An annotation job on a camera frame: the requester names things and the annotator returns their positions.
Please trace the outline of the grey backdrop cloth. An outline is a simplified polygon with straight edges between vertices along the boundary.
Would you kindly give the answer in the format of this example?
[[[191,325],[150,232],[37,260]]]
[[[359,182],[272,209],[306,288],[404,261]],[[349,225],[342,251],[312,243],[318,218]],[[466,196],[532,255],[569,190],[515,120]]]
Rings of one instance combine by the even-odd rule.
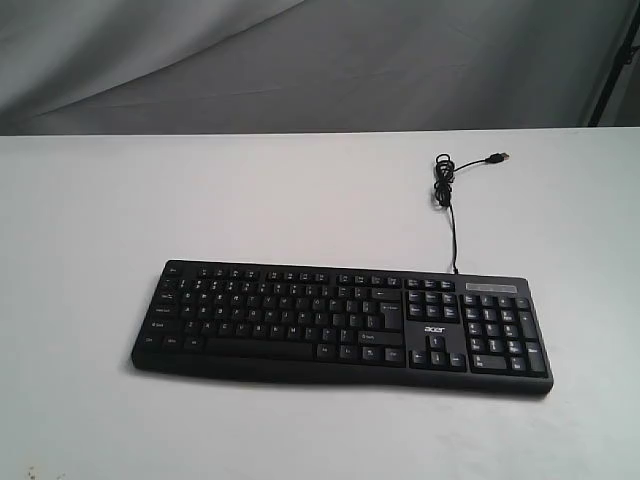
[[[5,135],[582,126],[631,1],[5,1]]]

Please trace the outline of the black acer keyboard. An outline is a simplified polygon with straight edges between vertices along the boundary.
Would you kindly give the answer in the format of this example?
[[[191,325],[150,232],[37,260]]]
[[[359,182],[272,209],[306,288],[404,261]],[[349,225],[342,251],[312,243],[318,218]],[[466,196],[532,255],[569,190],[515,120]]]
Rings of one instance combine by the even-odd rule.
[[[544,395],[554,380],[522,278],[168,261],[131,359],[285,384]]]

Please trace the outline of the black stand pole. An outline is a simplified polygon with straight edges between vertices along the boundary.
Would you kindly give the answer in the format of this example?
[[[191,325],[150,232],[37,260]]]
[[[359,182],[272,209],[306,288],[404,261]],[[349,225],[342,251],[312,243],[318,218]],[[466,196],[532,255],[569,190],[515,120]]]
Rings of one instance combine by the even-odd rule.
[[[639,52],[639,44],[636,37],[639,32],[639,2],[635,2],[633,15],[629,21],[624,37],[616,49],[615,56],[611,62],[606,80],[600,90],[597,101],[589,117],[587,126],[598,127],[606,111],[609,101],[613,95],[615,87],[620,79],[623,69],[630,66]]]

